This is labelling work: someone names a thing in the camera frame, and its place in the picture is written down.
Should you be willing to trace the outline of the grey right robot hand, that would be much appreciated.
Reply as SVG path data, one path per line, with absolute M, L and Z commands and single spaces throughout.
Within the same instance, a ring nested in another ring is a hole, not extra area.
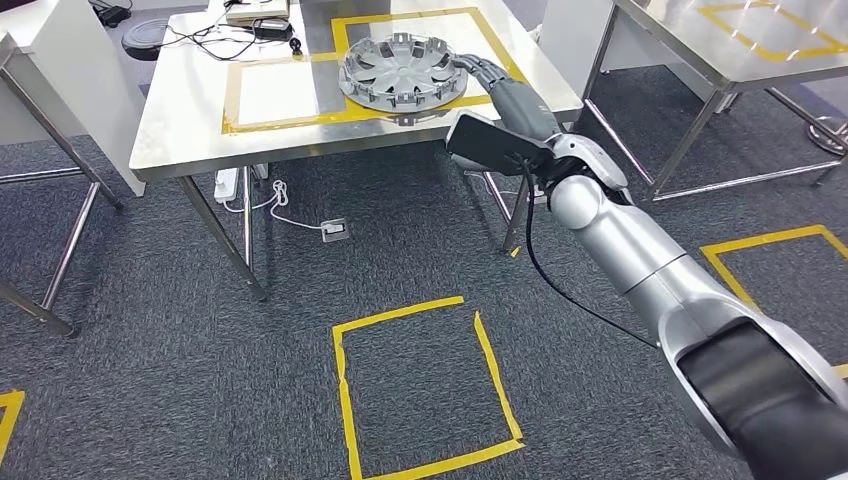
M 451 64 L 465 70 L 486 90 L 508 130 L 539 141 L 548 141 L 562 133 L 541 96 L 502 67 L 473 54 L 456 55 Z

